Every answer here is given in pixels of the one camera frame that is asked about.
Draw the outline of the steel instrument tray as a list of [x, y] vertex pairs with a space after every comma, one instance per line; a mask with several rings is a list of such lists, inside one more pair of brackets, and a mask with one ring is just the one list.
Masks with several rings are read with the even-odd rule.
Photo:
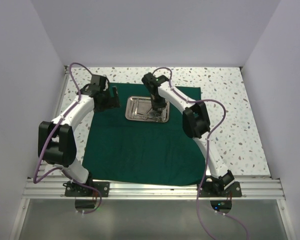
[[152, 109], [151, 98], [147, 96], [130, 96], [127, 99], [125, 118], [129, 121], [167, 123], [170, 117], [170, 103], [166, 100], [165, 110], [160, 113]]

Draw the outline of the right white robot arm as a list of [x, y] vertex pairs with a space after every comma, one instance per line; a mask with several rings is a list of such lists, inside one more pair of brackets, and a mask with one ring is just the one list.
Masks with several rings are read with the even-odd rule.
[[150, 93], [151, 107], [156, 112], [166, 108], [168, 101], [182, 114], [182, 129], [185, 135], [194, 140], [205, 157], [205, 166], [209, 168], [211, 181], [207, 182], [207, 190], [217, 196], [225, 196], [235, 178], [221, 158], [217, 148], [210, 143], [213, 130], [207, 106], [204, 100], [194, 100], [172, 85], [170, 79], [152, 73], [145, 74], [142, 83]]

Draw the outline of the green surgical cloth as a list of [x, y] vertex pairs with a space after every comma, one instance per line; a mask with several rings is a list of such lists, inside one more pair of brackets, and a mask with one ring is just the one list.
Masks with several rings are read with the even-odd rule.
[[116, 84], [119, 108], [96, 112], [85, 146], [83, 166], [96, 180], [187, 186], [198, 184], [205, 158], [182, 128], [182, 114], [170, 107], [166, 123], [132, 121], [129, 97], [147, 97], [142, 84]]

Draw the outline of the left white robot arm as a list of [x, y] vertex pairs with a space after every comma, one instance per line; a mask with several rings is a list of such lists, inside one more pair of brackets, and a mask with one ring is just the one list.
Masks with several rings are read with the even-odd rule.
[[77, 159], [74, 132], [90, 112], [104, 112], [119, 107], [117, 88], [110, 86], [110, 81], [106, 76], [93, 74], [90, 83], [78, 90], [77, 98], [70, 106], [53, 120], [40, 123], [37, 167], [45, 161], [54, 168], [41, 177], [38, 177], [39, 169], [37, 168], [33, 183], [37, 184], [53, 171], [60, 170], [71, 181], [77, 183], [77, 192], [85, 197], [91, 195], [94, 184], [88, 180], [90, 172]]

